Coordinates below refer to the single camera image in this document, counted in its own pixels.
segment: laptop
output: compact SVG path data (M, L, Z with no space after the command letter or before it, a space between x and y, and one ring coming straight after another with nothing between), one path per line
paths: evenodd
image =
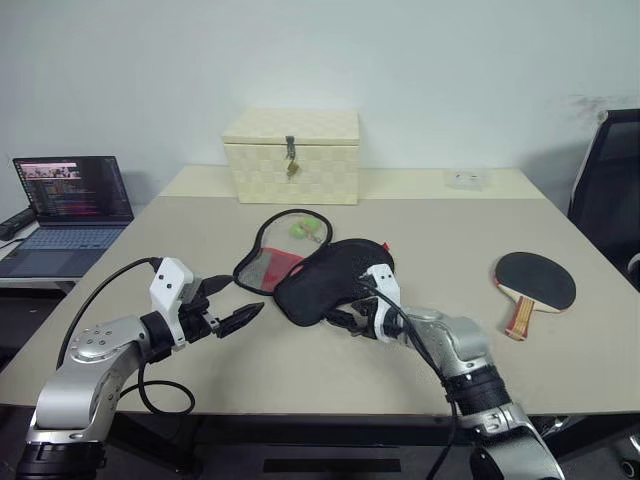
M115 157L13 164L40 228L0 262L0 277L82 277L133 220Z

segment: laptop screen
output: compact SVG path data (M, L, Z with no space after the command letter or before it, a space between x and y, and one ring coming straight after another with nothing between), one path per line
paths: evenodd
M115 157L15 158L40 223L119 223L133 219Z

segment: white wall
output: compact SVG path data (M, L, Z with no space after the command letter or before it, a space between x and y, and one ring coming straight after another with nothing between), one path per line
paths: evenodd
M0 0L0 219L13 156L115 154L146 202L225 163L248 105L357 108L365 166L520 166L564 207L596 112L640 103L639 23L638 0Z

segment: table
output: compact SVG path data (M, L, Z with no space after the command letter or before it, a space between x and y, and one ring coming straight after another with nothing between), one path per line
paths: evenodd
M228 197L228 175L223 167L186 167L2 372L0 403L34 405L71 317L119 266L158 255L178 257L203 275L231 272L259 225L286 206L239 204ZM365 171L362 177L358 206L312 208L332 221L335 240L390 244L404 305L475 319L489 336L511 396L528 413L637 410L637 292L519 171L493 171L492 185L481 192L443 187L441 171ZM568 312L536 313L523 343L502 334L514 305L490 278L496 260L515 250L559 261L578 289ZM147 313L150 280L144 268L128 273L98 297L80 326ZM225 315L261 299L231 285L212 304ZM206 414L448 413L435 375L414 352L354 339L324 323L296 327L264 300L267 306L250 326L224 340L190 345L150 366L148 378L184 383L196 396L195 412ZM180 393L152 393L161 408L184 406ZM144 411L135 395L119 409Z

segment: storage box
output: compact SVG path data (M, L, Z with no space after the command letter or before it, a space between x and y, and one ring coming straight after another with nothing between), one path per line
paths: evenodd
M223 140L240 202L357 203L355 111L250 109Z

